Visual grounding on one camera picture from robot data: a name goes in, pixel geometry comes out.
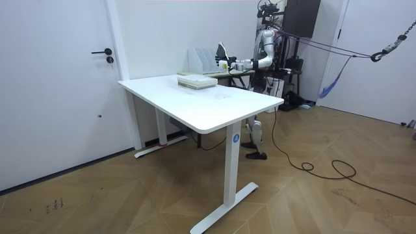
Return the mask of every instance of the white door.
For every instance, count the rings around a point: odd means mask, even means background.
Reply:
[[[133,147],[106,47],[105,0],[0,2],[0,190]]]
[[[371,55],[393,43],[416,20],[415,0],[350,0],[337,46]],[[416,28],[398,49],[373,63],[353,58],[319,105],[393,123],[416,120]],[[322,87],[347,57],[334,55]]]

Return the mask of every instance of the stack of books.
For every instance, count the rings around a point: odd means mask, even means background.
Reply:
[[[218,84],[218,80],[203,75],[186,75],[177,77],[177,84],[195,90],[200,90],[203,88],[214,87]]]

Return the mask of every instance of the desk foot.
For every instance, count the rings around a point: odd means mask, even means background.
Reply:
[[[252,193],[256,188],[258,188],[255,183],[251,182],[242,188],[238,193],[235,195],[234,204],[230,207],[226,207],[222,204],[218,207],[214,212],[206,216],[201,222],[196,224],[190,231],[190,234],[202,234],[206,231],[209,227],[211,227],[216,221],[218,221],[221,217],[223,217],[228,211],[230,211],[236,204],[241,202],[247,195]]]
[[[145,154],[148,154],[150,152],[159,150],[161,148],[165,148],[165,147],[167,147],[167,146],[169,146],[171,144],[175,144],[175,143],[180,142],[182,140],[186,140],[187,138],[188,138],[187,136],[181,136],[181,137],[175,138],[173,140],[168,141],[168,143],[166,145],[164,145],[164,146],[158,145],[158,146],[154,146],[154,147],[152,147],[150,149],[145,149],[143,151],[140,151],[140,152],[138,152],[138,153],[135,154],[135,157],[136,157],[136,159],[139,158],[139,157],[143,157]]]

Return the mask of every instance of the robot leg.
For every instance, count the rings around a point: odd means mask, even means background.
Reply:
[[[245,148],[256,149],[254,153],[248,153],[248,159],[267,159],[267,154],[263,151],[261,144],[263,143],[261,122],[257,120],[257,116],[252,116],[246,120],[247,132],[250,134],[251,141],[249,143],[242,143],[241,146]]]

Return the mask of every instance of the blue logo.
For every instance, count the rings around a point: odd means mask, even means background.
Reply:
[[[237,143],[240,140],[240,135],[236,134],[233,138],[234,143]]]

